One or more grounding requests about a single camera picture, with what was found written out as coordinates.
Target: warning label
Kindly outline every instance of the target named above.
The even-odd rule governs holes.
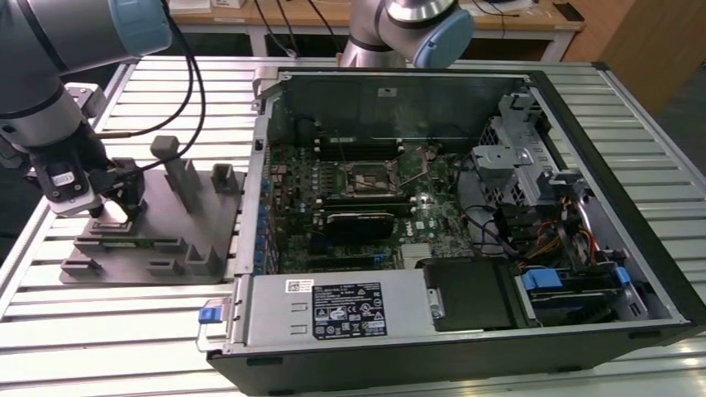
[[[317,285],[312,300],[314,337],[321,341],[388,335],[380,283]]]

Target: wooden table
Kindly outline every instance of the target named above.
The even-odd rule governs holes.
[[[277,0],[259,0],[265,18],[277,34],[287,33],[287,26],[277,6]],[[462,0],[462,6],[470,7],[470,0]],[[309,5],[308,0],[282,0],[285,12],[297,35],[328,35],[328,28]],[[316,0],[316,4],[334,27],[337,35],[349,35],[350,2],[341,0]],[[540,0],[532,10],[509,12],[520,17],[504,18],[493,15],[476,16],[474,38],[521,39],[549,41],[542,61],[562,60],[572,39],[584,28],[582,22],[568,21],[552,5],[552,0]],[[241,9],[215,7],[209,14],[175,16],[182,29],[193,33],[246,33],[251,38],[253,54],[267,56],[263,19],[255,2],[250,0]]]

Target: blue latch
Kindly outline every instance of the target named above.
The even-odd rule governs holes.
[[[221,308],[201,308],[199,310],[199,324],[218,324],[222,323]]]
[[[618,281],[621,282],[621,285],[626,287],[630,284],[630,275],[628,274],[626,268],[618,266],[616,268],[616,275],[618,276]]]
[[[532,269],[522,276],[525,289],[562,288],[564,283],[554,269]]]

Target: red wire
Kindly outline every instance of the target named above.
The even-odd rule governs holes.
[[[540,230],[538,230],[538,242],[537,242],[537,245],[540,245],[540,242],[542,241],[542,232],[544,232],[544,228],[548,227],[549,225],[553,225],[554,223],[557,223],[560,221],[546,221],[546,222],[542,222],[542,226],[540,227]]]

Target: aluminum workbench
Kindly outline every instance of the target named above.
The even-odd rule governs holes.
[[[189,152],[198,169],[210,170],[215,162],[247,168],[255,122],[251,78],[255,68],[266,65],[334,66],[334,62],[201,58],[209,118]],[[613,74],[590,64],[465,61],[456,67],[548,73],[699,293],[706,294],[706,181]],[[187,80],[181,58],[150,57],[138,65],[121,66],[97,128],[155,125],[177,109]],[[185,114],[163,131],[182,142],[197,126],[198,105],[190,105]],[[151,139],[110,141],[109,154],[146,163]],[[561,141],[557,147],[572,164]],[[194,344],[199,307],[227,296],[233,287],[63,285],[61,261],[87,222],[87,215],[57,218],[43,201],[0,270],[0,395],[241,395]],[[210,338],[225,335],[225,328],[210,328]],[[704,395],[705,369],[706,340],[696,337],[637,351],[589,371],[322,395]]]

